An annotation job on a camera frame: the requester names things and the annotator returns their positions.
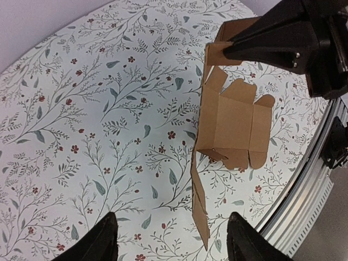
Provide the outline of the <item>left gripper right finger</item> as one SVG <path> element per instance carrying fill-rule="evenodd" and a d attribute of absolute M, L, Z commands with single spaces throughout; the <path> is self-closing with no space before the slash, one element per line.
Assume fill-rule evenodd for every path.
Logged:
<path fill-rule="evenodd" d="M 227 224 L 227 253 L 229 260 L 291 260 L 267 242 L 237 212 L 231 213 Z"/>

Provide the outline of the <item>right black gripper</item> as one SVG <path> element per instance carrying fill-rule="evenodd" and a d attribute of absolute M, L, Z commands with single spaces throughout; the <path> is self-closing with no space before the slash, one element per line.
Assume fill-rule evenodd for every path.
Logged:
<path fill-rule="evenodd" d="M 346 23 L 347 1 L 280 1 L 223 54 L 303 74 L 310 97 L 334 100 L 347 93 Z"/>

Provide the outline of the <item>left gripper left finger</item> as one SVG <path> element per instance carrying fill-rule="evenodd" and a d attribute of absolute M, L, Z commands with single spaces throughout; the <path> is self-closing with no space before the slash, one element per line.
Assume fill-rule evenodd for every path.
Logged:
<path fill-rule="evenodd" d="M 108 212 L 81 240 L 57 256 L 57 261 L 117 260 L 119 257 L 117 233 L 116 215 Z"/>

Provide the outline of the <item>brown cardboard box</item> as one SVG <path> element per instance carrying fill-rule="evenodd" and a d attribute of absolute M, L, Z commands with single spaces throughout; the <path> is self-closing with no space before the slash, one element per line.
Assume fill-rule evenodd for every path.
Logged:
<path fill-rule="evenodd" d="M 260 169 L 268 155 L 275 98 L 263 95 L 255 100 L 257 86 L 241 78 L 224 89 L 227 73 L 221 69 L 222 66 L 242 63 L 242 58 L 227 59 L 223 50 L 232 46 L 230 38 L 257 21 L 256 17 L 226 21 L 219 28 L 214 42 L 205 47 L 198 130 L 190 170 L 192 218 L 204 247 L 208 247 L 210 229 L 205 192 L 196 168 L 196 153 L 223 162 L 229 170 Z"/>

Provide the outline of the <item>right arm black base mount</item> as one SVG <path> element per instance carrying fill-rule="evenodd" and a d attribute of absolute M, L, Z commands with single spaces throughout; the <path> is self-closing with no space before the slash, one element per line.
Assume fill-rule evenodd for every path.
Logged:
<path fill-rule="evenodd" d="M 321 158 L 331 170 L 347 163 L 347 126 L 336 116 L 322 148 Z"/>

